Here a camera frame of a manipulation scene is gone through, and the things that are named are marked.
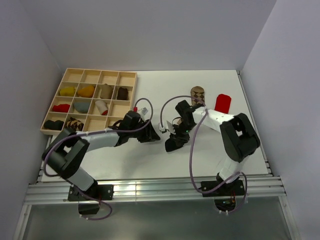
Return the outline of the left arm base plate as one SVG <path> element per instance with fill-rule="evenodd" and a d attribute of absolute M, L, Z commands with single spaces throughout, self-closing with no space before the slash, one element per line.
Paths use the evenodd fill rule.
<path fill-rule="evenodd" d="M 100 201 L 112 200 L 114 194 L 114 186 L 112 184 L 98 184 L 92 186 L 87 191 L 82 190 L 82 192 L 93 199 L 97 199 Z M 89 201 L 90 199 L 83 196 L 79 193 L 79 190 L 75 186 L 71 186 L 69 188 L 69 193 L 67 200 L 69 202 L 81 202 L 81 201 Z"/>

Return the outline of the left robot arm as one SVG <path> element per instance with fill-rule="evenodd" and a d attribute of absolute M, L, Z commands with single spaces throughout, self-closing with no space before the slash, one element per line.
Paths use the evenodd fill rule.
<path fill-rule="evenodd" d="M 96 199 L 103 192 L 98 182 L 81 168 L 87 152 L 105 147 L 118 147 L 137 139 L 140 143 L 159 141 L 151 120 L 134 111 L 129 111 L 123 119 L 116 121 L 105 130 L 96 132 L 76 132 L 64 128 L 54 142 L 43 152 L 42 160 L 48 164 L 59 177 L 74 185 L 79 194 L 86 200 Z"/>

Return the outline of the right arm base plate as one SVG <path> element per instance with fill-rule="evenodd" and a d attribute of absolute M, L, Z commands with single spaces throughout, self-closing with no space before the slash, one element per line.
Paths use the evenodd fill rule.
<path fill-rule="evenodd" d="M 199 188 L 203 192 L 208 192 L 219 185 L 219 181 L 201 181 L 201 187 Z M 245 186 L 241 179 L 237 179 L 232 183 L 224 183 L 220 188 L 211 192 L 203 193 L 203 197 L 231 197 L 231 196 L 243 196 L 245 194 Z"/>

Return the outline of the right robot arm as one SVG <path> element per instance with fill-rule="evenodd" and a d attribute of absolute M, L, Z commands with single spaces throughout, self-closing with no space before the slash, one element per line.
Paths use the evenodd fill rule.
<path fill-rule="evenodd" d="M 167 123 L 170 135 L 165 141 L 166 152 L 178 150 L 188 143 L 189 132 L 194 127 L 204 125 L 215 130 L 221 134 L 226 160 L 214 181 L 216 186 L 208 188 L 205 194 L 227 195 L 235 190 L 245 161 L 261 146 L 248 116 L 244 113 L 232 115 L 208 109 L 201 103 L 190 105 L 186 100 L 179 102 L 175 110 L 181 123 Z"/>

